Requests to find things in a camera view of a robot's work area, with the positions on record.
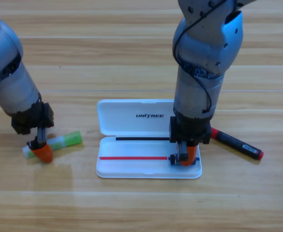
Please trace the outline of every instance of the white plastic case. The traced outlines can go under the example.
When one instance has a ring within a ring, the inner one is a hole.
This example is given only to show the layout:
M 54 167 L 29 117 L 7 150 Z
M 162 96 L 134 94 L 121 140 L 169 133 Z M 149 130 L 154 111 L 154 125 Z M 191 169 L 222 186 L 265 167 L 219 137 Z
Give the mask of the white plastic case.
M 169 137 L 173 100 L 101 100 L 97 104 L 102 134 L 97 174 L 103 178 L 195 179 L 201 176 L 199 147 L 195 165 L 171 165 L 167 159 L 177 152 L 169 141 L 116 140 L 116 137 Z M 162 160 L 105 160 L 119 157 L 164 157 Z

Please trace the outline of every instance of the red cap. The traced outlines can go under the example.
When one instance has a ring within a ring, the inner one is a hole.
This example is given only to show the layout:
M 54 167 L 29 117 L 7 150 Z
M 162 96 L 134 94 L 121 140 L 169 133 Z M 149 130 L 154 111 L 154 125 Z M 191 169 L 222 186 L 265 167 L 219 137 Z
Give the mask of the red cap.
M 263 156 L 264 156 L 264 152 L 261 151 L 261 153 L 259 154 L 258 160 L 261 160 L 263 158 Z
M 218 132 L 219 132 L 219 130 L 217 130 L 217 129 L 211 127 L 211 137 L 212 137 L 213 139 L 216 139 Z

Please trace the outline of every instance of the table surface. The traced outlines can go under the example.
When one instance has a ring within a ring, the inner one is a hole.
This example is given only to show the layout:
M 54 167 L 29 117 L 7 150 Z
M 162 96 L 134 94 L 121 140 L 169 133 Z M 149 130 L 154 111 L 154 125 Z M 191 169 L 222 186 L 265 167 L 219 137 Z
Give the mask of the table surface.
M 0 0 L 24 62 L 55 112 L 50 134 L 83 144 L 51 164 L 26 160 L 0 108 L 0 232 L 283 232 L 283 0 L 243 9 L 242 48 L 212 125 L 265 152 L 261 162 L 211 141 L 196 180 L 101 179 L 96 103 L 174 96 L 176 0 Z

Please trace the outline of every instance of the black cable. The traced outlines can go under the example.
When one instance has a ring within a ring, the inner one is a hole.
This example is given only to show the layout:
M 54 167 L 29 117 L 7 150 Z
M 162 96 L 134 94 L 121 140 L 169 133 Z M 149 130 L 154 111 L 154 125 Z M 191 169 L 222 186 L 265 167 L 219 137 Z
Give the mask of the black cable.
M 174 49 L 172 52 L 172 55 L 174 57 L 174 59 L 176 60 L 176 62 L 179 64 L 179 66 L 186 72 L 188 73 L 190 76 L 192 76 L 192 78 L 203 88 L 203 90 L 206 92 L 207 94 L 207 98 L 209 99 L 209 107 L 207 108 L 207 110 L 205 110 L 203 113 L 207 113 L 210 111 L 211 107 L 212 107 L 212 100 L 210 97 L 210 94 L 208 92 L 208 90 L 206 89 L 206 87 L 204 86 L 204 84 L 196 77 L 194 76 L 194 73 L 192 71 L 192 66 L 189 64 L 183 64 L 183 62 L 181 63 L 181 61 L 176 57 L 176 49 L 178 46 L 178 43 L 180 42 L 180 39 L 183 37 L 183 35 L 188 32 L 188 30 L 190 30 L 192 27 L 194 27 L 197 23 L 199 23 L 200 21 L 202 21 L 204 18 L 206 18 L 209 14 L 211 14 L 215 9 L 217 9 L 219 6 L 221 6 L 222 4 L 224 4 L 227 0 L 222 0 L 221 2 L 219 2 L 217 5 L 213 6 L 208 12 L 206 12 L 205 14 L 203 14 L 197 21 L 195 21 L 194 23 L 192 23 L 189 27 L 187 27 L 186 29 L 183 30 L 183 32 L 180 34 L 180 36 L 178 37 L 178 39 L 176 40 L 176 43 L 174 45 Z

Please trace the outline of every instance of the red marker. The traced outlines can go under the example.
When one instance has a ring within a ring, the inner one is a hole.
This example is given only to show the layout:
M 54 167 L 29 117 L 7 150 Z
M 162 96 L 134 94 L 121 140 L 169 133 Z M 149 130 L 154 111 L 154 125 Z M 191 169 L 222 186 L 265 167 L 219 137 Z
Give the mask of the red marker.
M 228 134 L 223 133 L 222 131 L 219 131 L 215 128 L 211 128 L 212 131 L 212 138 L 227 145 L 235 150 L 255 159 L 255 160 L 260 160 L 264 156 L 264 152 L 261 151 L 260 149 L 251 146 L 239 139 L 236 139 Z

